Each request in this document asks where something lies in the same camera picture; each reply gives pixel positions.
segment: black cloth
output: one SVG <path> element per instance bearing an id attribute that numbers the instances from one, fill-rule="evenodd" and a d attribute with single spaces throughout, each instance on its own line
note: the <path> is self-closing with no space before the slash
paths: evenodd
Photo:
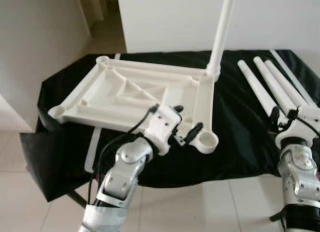
<path id="1" fill-rule="evenodd" d="M 277 52 L 319 105 L 319 78 L 292 51 Z M 87 55 L 42 83 L 36 132 L 20 135 L 29 171 L 48 201 L 76 189 L 91 177 L 84 171 L 84 163 L 94 128 L 71 122 L 58 124 L 48 115 L 48 110 L 69 95 L 95 65 L 98 56 L 100 54 Z M 274 143 L 276 134 L 270 131 L 269 118 L 237 66 L 238 60 L 245 60 L 267 88 L 253 63 L 255 56 L 271 60 L 286 76 L 267 50 L 226 50 L 214 91 L 212 126 L 219 137 L 216 150 L 202 154 L 192 146 L 181 149 L 173 144 L 168 154 L 157 156 L 145 166 L 139 176 L 140 185 L 169 188 L 261 174 L 279 175 L 279 150 Z M 209 51 L 122 54 L 120 57 L 121 60 L 202 69 L 209 58 Z M 121 134 L 102 129 L 97 157 L 107 142 Z M 112 166 L 119 146 L 114 146 L 105 156 L 104 171 Z M 312 149 L 317 162 L 319 147 L 320 142 L 315 139 Z"/>

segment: white wall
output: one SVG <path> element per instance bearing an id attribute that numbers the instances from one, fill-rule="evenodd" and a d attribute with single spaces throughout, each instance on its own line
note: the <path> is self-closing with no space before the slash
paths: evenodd
<path id="1" fill-rule="evenodd" d="M 128 53 L 210 50 L 223 0 L 119 0 Z M 320 75 L 320 0 L 236 0 L 227 49 L 292 49 Z"/>
<path id="2" fill-rule="evenodd" d="M 72 63 L 88 38 L 78 0 L 0 0 L 0 95 L 31 127 L 41 82 Z"/>

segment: white tray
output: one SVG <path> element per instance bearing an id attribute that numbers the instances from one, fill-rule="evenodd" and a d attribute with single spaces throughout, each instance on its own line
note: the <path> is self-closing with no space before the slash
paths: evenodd
<path id="1" fill-rule="evenodd" d="M 60 123 L 75 122 L 128 131 L 154 104 L 183 106 L 178 135 L 185 137 L 198 122 L 203 131 L 193 141 L 202 153 L 218 145 L 212 132 L 214 79 L 205 69 L 110 59 L 96 65 L 48 114 Z M 136 132 L 146 128 L 146 120 Z"/>

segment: white plastic pole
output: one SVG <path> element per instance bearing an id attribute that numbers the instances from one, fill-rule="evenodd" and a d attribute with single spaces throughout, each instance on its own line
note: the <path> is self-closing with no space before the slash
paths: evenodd
<path id="1" fill-rule="evenodd" d="M 286 65 L 286 63 L 280 57 L 280 55 L 274 49 L 270 49 L 270 53 L 273 55 L 273 57 L 276 59 L 279 65 L 282 67 L 284 72 L 288 75 L 288 77 L 290 78 L 294 86 L 297 88 L 297 90 L 300 92 L 300 94 L 303 96 L 305 101 L 307 101 L 307 103 L 312 107 L 318 107 L 316 103 L 313 101 L 313 99 L 310 97 L 308 92 L 305 90 L 305 88 L 302 86 L 300 81 L 296 78 L 294 73 L 291 71 L 291 69 Z"/>
<path id="2" fill-rule="evenodd" d="M 269 71 L 262 59 L 258 56 L 254 57 L 253 62 L 260 71 L 262 77 L 264 78 L 266 84 L 268 85 L 284 114 L 288 115 L 290 110 L 296 110 L 296 105 L 292 102 L 287 93 Z"/>
<path id="3" fill-rule="evenodd" d="M 289 95 L 289 97 L 295 103 L 296 106 L 308 105 L 308 103 L 301 96 L 301 94 L 299 94 L 299 92 L 293 87 L 293 85 L 286 79 L 286 77 L 284 77 L 284 75 L 270 60 L 266 60 L 264 64 L 267 66 L 269 71 L 273 74 L 275 79 L 279 82 L 281 87 Z"/>
<path id="4" fill-rule="evenodd" d="M 219 18 L 218 27 L 213 42 L 210 61 L 206 66 L 206 74 L 214 77 L 217 81 L 220 75 L 220 63 L 225 48 L 225 41 L 228 33 L 228 25 L 231 20 L 232 10 L 235 0 L 223 0 L 222 10 Z"/>
<path id="5" fill-rule="evenodd" d="M 255 96 L 257 97 L 260 104 L 262 105 L 265 113 L 270 117 L 272 110 L 278 105 L 268 94 L 264 86 L 260 83 L 260 81 L 254 75 L 254 73 L 248 67 L 246 62 L 244 62 L 243 60 L 239 60 L 237 64 L 240 70 L 242 71 L 244 77 L 246 78 L 246 81 L 248 81 Z M 285 121 L 286 121 L 286 117 L 284 113 L 280 110 L 279 122 L 285 122 Z"/>

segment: tile floor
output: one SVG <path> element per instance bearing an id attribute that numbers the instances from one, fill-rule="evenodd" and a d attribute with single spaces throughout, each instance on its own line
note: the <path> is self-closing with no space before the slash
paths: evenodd
<path id="1" fill-rule="evenodd" d="M 0 225 L 6 232 L 78 231 L 84 210 L 66 195 L 47 203 L 25 169 L 19 136 L 0 132 Z M 77 191 L 86 196 L 88 185 Z M 268 216 L 283 204 L 271 175 L 170 189 L 138 187 L 122 232 L 281 232 Z"/>

